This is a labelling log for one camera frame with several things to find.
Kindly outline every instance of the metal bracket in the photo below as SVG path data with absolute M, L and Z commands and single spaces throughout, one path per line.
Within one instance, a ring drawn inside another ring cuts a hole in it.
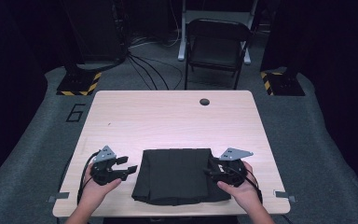
M 59 192 L 56 193 L 56 195 L 51 195 L 48 197 L 48 199 L 46 200 L 47 203 L 55 203 L 57 201 L 57 199 L 68 199 L 69 197 L 69 192 Z
M 100 162 L 100 161 L 107 161 L 107 160 L 113 160 L 116 158 L 115 152 L 110 149 L 109 146 L 105 146 L 95 157 L 94 162 Z
M 275 197 L 288 199 L 289 202 L 291 202 L 291 203 L 296 203 L 297 202 L 296 196 L 289 195 L 286 192 L 274 190 L 274 194 L 275 194 Z
M 253 156 L 254 153 L 250 151 L 236 149 L 229 147 L 219 158 L 220 161 L 235 161 L 240 158 Z

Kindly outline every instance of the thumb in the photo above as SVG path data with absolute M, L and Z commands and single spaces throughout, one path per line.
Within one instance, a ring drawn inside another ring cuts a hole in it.
M 106 191 L 109 192 L 111 191 L 112 189 L 115 189 L 117 188 L 118 185 L 120 185 L 121 183 L 121 179 L 120 178 L 117 178 L 115 180 L 113 180 L 112 182 L 106 184 Z
M 223 181 L 218 181 L 217 182 L 217 187 L 219 187 L 220 189 L 222 189 L 223 191 L 231 194 L 231 191 L 232 191 L 232 187 L 228 184 L 226 184 L 225 182 Z

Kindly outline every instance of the chair backrest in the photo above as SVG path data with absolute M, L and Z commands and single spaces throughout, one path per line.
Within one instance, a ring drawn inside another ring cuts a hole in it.
M 249 28 L 240 22 L 209 19 L 191 21 L 187 26 L 186 33 L 187 36 L 205 36 L 238 41 L 246 41 L 252 34 Z

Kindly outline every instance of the wooden table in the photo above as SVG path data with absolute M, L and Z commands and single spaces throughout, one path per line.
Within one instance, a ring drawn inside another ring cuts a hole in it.
M 201 105 L 206 98 L 209 105 Z M 58 199 L 56 217 L 69 217 L 76 208 L 79 179 L 89 156 L 110 146 L 127 163 L 114 169 L 138 165 L 135 174 L 111 191 L 94 217 L 194 217 L 243 215 L 231 199 L 219 203 L 157 206 L 131 197 L 145 149 L 209 147 L 219 157 L 228 147 L 254 152 L 245 158 L 254 168 L 270 214 L 290 210 L 269 141 L 249 91 L 98 91 L 90 108 L 74 156 L 62 183 L 68 199 Z

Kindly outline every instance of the yellow and black hazard tape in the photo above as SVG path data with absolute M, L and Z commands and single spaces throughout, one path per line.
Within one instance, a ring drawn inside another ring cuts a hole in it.
M 271 85 L 269 84 L 269 79 L 267 78 L 267 74 L 272 74 L 272 75 L 281 75 L 282 73 L 266 73 L 266 72 L 261 72 L 261 77 L 263 78 L 263 82 L 264 82 L 264 87 L 267 90 L 267 94 L 268 95 L 274 95 L 274 92 L 272 91 Z
M 57 95 L 91 95 L 95 88 L 97 88 L 98 81 L 100 80 L 101 73 L 95 75 L 94 79 L 92 80 L 91 85 L 87 91 L 57 91 Z

